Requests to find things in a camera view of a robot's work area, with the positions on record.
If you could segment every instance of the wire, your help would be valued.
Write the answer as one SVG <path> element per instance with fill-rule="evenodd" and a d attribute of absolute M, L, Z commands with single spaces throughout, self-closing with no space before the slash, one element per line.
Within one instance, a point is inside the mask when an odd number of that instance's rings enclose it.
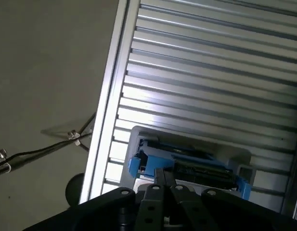
<path fill-rule="evenodd" d="M 29 152 L 23 152 L 23 153 L 14 154 L 14 155 L 6 158 L 4 161 L 0 162 L 0 166 L 8 163 L 9 161 L 11 161 L 12 159 L 15 159 L 18 156 L 30 155 L 30 154 L 37 154 L 37 153 L 49 151 L 49 150 L 54 149 L 54 148 L 56 148 L 56 151 L 57 151 L 57 150 L 65 147 L 66 145 L 71 144 L 71 143 L 73 143 L 76 140 L 83 139 L 83 138 L 85 138 L 85 137 L 87 137 L 89 135 L 91 135 L 91 133 L 88 133 L 88 134 L 79 136 L 78 138 L 74 138 L 74 139 L 71 139 L 71 140 L 61 141 L 61 142 L 55 143 L 55 144 L 53 144 L 51 146 L 48 146 L 48 147 L 45 147 L 45 148 L 41 148 L 41 149 L 38 149 L 38 150 L 33 150 L 33 151 L 29 151 Z"/>

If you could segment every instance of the corrugated metal panel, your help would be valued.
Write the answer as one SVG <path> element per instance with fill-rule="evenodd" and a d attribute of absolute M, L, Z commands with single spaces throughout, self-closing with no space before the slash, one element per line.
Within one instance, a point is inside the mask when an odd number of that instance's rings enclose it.
<path fill-rule="evenodd" d="M 297 0 L 239 0 L 240 3 L 252 3 L 258 6 L 270 7 L 272 9 L 281 9 L 285 11 L 297 12 Z"/>
<path fill-rule="evenodd" d="M 113 78 L 90 197 L 117 186 L 140 125 L 248 149 L 250 200 L 280 211 L 297 145 L 297 17 L 130 1 Z"/>

